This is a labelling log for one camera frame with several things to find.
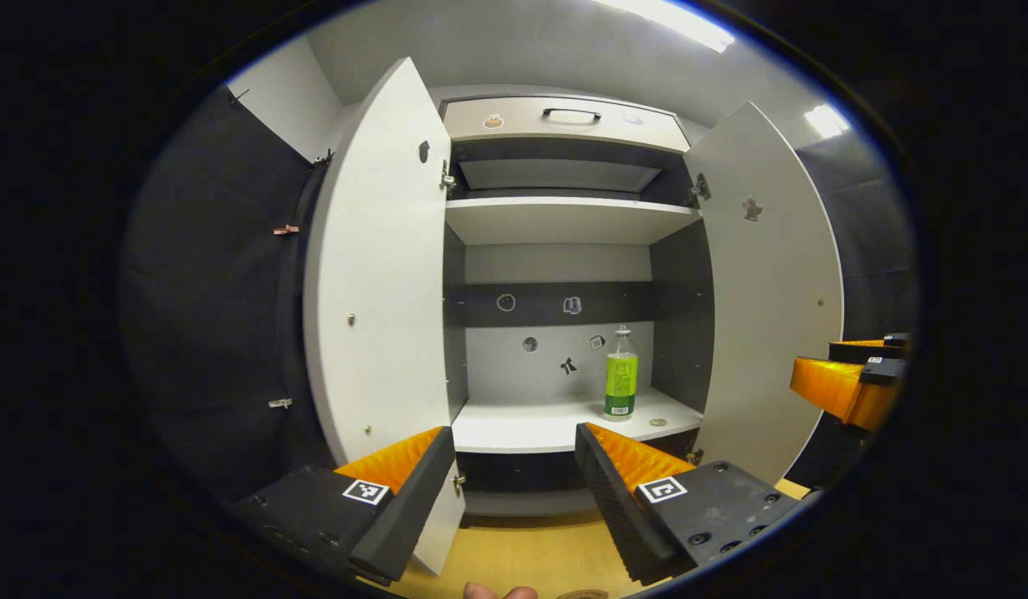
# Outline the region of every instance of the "hand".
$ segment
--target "hand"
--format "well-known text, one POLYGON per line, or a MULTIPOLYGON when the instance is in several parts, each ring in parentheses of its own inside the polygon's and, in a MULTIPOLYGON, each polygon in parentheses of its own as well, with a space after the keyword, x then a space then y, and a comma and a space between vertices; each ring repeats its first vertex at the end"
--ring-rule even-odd
MULTIPOLYGON (((467 583, 466 588, 462 589, 462 599, 499 599, 499 595, 483 584, 467 583)), ((515 587, 503 599, 538 599, 538 595, 533 588, 515 587)))

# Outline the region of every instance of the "floor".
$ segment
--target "floor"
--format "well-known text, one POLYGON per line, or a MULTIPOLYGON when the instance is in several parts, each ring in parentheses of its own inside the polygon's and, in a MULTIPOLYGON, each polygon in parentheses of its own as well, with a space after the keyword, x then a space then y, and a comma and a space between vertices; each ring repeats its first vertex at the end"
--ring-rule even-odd
MULTIPOLYGON (((787 481, 780 492, 802 499, 809 489, 787 481)), ((536 588, 540 599, 598 589, 602 594, 574 594, 602 599, 625 597, 645 589, 632 583, 598 512, 562 518, 492 518, 461 528, 444 572, 433 576, 413 561, 389 591, 404 597, 455 599, 468 581, 491 588, 500 597, 511 588, 536 588)))

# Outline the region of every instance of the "ceiling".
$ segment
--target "ceiling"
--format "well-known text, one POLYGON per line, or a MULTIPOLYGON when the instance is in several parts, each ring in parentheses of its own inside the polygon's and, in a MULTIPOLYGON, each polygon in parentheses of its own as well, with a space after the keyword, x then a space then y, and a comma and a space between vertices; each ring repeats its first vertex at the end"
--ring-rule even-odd
POLYGON ((591 0, 378 0, 308 34, 343 103, 361 102, 396 60, 411 57, 429 87, 567 87, 661 107, 707 126, 749 99, 794 147, 821 139, 803 114, 823 95, 735 37, 719 54, 591 0))

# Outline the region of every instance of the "shelf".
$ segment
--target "shelf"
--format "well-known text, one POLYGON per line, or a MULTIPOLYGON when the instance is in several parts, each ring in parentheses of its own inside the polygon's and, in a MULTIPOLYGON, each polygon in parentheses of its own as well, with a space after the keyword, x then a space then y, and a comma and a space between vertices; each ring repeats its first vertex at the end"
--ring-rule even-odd
POLYGON ((632 417, 613 422, 601 416, 602 398, 570 396, 545 405, 517 400, 469 398, 451 432, 461 452, 562 452, 573 451, 577 424, 598 424, 633 440, 655 440, 697 428, 701 413, 650 387, 636 395, 632 417), (662 426, 651 420, 662 417, 662 426))
POLYGON ((700 219, 698 210, 591 197, 498 197, 446 202, 446 223, 466 246, 608 242, 651 246, 700 219))

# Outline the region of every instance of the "open cabinet door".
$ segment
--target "open cabinet door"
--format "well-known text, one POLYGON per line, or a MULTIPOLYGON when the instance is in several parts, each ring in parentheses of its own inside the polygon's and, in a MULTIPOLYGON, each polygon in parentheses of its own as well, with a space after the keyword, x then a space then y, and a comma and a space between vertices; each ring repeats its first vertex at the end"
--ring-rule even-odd
MULTIPOLYGON (((450 152, 434 102, 403 59, 363 100, 325 176, 303 327, 318 418, 339 465, 451 423, 441 186, 450 152)), ((444 566, 464 510, 465 498, 445 485, 415 550, 433 572, 444 566)))
POLYGON ((821 197, 787 141, 744 103, 685 154, 714 277, 710 391, 696 448, 766 483, 799 457, 821 410, 788 389, 797 357, 842 338, 843 286, 821 197))

